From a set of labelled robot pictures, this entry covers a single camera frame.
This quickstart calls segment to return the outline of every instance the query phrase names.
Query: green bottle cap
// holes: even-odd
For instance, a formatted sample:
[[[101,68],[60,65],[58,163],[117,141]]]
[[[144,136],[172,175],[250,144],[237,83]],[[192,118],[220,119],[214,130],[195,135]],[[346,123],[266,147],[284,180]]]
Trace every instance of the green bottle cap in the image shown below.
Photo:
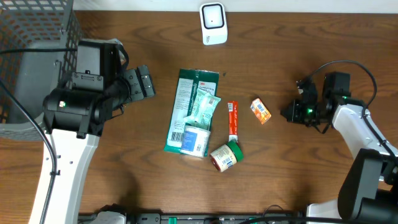
[[[243,153],[239,146],[236,144],[234,141],[230,141],[229,143],[226,144],[235,154],[236,161],[242,161],[243,159]]]

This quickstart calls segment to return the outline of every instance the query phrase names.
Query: wooden table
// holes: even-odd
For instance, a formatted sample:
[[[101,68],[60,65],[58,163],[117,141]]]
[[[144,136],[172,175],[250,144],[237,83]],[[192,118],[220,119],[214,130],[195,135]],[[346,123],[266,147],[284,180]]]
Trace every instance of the wooden table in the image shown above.
[[[204,46],[197,12],[77,12],[87,37],[118,38],[129,68],[146,64],[157,95],[108,121],[85,182],[80,211],[120,203],[165,213],[262,212],[271,204],[303,210],[337,197],[353,161],[340,134],[287,123],[279,113],[299,97],[295,81],[330,60],[364,63],[379,92],[370,110],[398,144],[398,17],[372,14],[228,13],[228,41]],[[210,151],[228,140],[226,102],[239,101],[244,160],[222,174],[202,161],[163,151],[178,71],[220,73]],[[353,65],[353,96],[368,100],[369,77]],[[322,90],[322,74],[315,79]],[[272,113],[261,125],[249,109],[259,96]],[[42,161],[41,142],[2,139],[0,223],[27,223]]]

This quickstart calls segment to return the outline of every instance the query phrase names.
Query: medicine bottle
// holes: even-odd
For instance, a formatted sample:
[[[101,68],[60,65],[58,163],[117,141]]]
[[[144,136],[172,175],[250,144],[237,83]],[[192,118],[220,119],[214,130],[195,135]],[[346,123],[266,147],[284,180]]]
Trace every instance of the medicine bottle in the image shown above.
[[[210,154],[210,159],[218,171],[224,172],[243,159],[243,153],[234,141],[222,145]]]

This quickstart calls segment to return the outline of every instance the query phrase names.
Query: red and white package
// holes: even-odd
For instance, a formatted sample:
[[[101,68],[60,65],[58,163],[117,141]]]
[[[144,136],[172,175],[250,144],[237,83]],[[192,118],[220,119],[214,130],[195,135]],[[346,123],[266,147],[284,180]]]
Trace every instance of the red and white package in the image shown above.
[[[238,102],[228,102],[228,113],[229,113],[229,140],[238,141]]]

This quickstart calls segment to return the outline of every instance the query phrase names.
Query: gray plastic basket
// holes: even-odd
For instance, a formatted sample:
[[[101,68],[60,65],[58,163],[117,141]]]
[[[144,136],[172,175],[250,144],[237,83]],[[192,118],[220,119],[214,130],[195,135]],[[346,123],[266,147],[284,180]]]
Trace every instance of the gray plastic basket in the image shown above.
[[[73,0],[0,0],[0,50],[77,48],[82,37]],[[61,75],[76,69],[76,52],[0,55],[0,79],[43,128],[42,102]],[[0,90],[0,137],[41,140]]]

